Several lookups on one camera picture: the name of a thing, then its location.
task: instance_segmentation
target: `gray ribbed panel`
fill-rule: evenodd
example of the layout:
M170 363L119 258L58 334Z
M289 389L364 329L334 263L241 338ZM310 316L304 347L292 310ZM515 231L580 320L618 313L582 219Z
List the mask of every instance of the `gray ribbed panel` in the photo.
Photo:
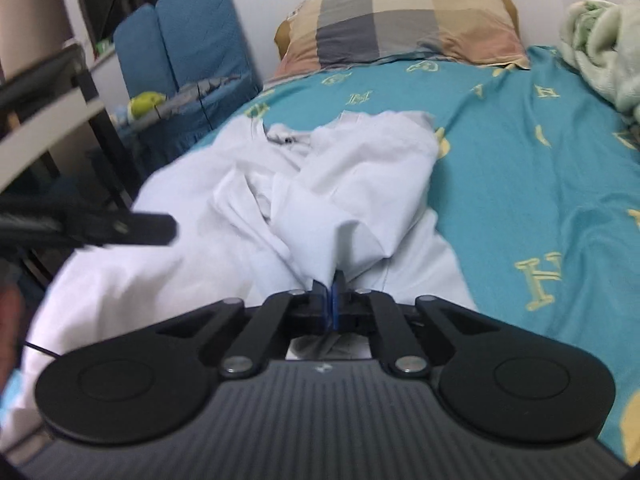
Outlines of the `gray ribbed panel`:
M625 466L596 441L527 450L452 421L431 389L377 362L272 363L224 383L202 414L125 449L58 441L22 470L33 480L614 480Z

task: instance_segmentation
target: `checkered pillowcase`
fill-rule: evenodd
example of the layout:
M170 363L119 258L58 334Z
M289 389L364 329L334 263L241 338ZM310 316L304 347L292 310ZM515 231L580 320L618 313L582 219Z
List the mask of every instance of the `checkered pillowcase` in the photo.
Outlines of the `checkered pillowcase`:
M502 0L307 0L275 77L427 58L529 67Z

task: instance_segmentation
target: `chair backrest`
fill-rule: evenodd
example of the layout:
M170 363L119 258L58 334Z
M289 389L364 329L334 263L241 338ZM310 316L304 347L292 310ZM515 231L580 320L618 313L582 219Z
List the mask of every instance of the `chair backrest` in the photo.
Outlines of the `chair backrest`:
M113 41L129 97L154 91L168 96L178 90L156 10L140 7L116 29Z
M232 0L158 0L156 12L179 87L252 72Z

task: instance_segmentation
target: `teal bedsheet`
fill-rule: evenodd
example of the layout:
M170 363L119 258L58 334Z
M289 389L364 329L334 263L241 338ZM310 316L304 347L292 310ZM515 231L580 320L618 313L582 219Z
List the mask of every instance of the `teal bedsheet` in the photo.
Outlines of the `teal bedsheet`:
M529 55L530 71L427 60L319 73L238 113L299 130L343 110L432 114L443 139L428 202L479 310L604 361L617 393L601 440L637 461L640 152L554 50Z

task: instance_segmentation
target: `green blanket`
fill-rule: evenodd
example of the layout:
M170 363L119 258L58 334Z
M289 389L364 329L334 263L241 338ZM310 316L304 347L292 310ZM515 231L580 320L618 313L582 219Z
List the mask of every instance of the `green blanket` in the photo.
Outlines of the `green blanket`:
M598 94L640 123L640 0L569 7L560 51Z

